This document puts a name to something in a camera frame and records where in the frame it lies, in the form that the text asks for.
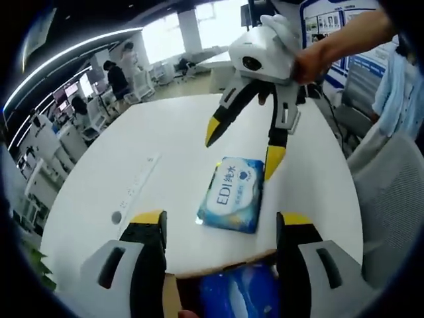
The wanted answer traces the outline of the person's right hand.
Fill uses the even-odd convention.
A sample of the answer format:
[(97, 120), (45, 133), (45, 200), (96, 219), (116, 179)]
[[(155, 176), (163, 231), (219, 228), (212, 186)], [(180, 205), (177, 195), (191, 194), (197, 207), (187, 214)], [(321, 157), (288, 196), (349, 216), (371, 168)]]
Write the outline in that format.
[(315, 44), (303, 49), (295, 58), (293, 78), (303, 85), (315, 81), (332, 64), (325, 43)]

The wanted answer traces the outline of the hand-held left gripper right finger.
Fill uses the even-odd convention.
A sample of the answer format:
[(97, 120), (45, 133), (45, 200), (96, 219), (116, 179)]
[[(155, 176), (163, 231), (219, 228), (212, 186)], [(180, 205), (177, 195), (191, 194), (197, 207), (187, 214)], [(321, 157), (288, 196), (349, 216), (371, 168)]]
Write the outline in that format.
[(276, 270), (281, 317), (359, 317), (364, 307), (360, 264), (312, 221), (276, 215)]

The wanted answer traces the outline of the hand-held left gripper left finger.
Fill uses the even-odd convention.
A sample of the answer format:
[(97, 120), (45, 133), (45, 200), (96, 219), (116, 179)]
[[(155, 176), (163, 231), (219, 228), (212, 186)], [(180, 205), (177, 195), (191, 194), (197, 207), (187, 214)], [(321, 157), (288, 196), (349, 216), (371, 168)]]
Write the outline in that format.
[(90, 317), (163, 317), (167, 212), (141, 213), (81, 266), (80, 302)]

